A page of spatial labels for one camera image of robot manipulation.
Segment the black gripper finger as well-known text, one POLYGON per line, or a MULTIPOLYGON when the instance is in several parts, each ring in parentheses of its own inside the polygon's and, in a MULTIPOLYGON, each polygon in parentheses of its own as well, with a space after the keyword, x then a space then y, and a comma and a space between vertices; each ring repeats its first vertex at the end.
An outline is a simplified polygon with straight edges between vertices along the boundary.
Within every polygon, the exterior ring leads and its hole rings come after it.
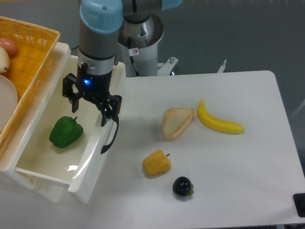
POLYGON ((69 73, 63 78, 62 81, 62 96, 68 98, 69 103, 72 105, 71 111, 75 113, 79 109, 79 99, 81 94, 79 92, 75 93, 73 91, 73 86, 76 86, 77 77, 69 73))
POLYGON ((122 97, 120 95, 108 95, 105 99, 97 100, 97 108, 102 114, 101 126, 112 119, 115 122, 119 121, 119 113, 122 105, 122 97))

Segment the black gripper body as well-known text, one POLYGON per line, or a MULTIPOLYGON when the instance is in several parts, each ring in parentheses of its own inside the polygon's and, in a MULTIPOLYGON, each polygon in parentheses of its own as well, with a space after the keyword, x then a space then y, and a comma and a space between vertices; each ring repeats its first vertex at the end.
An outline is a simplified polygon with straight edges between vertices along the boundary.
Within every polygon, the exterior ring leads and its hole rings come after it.
POLYGON ((102 75, 89 74, 87 63, 77 69, 76 88, 82 98, 92 103, 102 103, 107 98, 110 88, 112 70, 102 75))

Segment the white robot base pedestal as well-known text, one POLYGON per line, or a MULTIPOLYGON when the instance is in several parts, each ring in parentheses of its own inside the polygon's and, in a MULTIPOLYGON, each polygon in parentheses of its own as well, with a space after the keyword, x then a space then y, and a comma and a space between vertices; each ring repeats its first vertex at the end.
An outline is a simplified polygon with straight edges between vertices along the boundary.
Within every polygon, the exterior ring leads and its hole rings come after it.
POLYGON ((153 13, 123 17, 118 44, 127 77, 174 75, 178 59, 158 62, 158 43, 164 35, 162 20, 153 13))

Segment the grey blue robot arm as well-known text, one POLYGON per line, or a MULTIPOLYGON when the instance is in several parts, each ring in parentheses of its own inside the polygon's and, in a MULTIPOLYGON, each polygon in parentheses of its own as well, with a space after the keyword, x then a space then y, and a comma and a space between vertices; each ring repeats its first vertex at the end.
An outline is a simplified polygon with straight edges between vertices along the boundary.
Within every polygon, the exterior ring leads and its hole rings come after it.
POLYGON ((122 98, 109 92, 117 46, 128 74, 156 76, 164 27, 153 11, 180 4, 179 0, 82 0, 77 74, 65 76, 62 86, 72 111, 83 98, 101 112, 102 125, 117 121, 122 98))

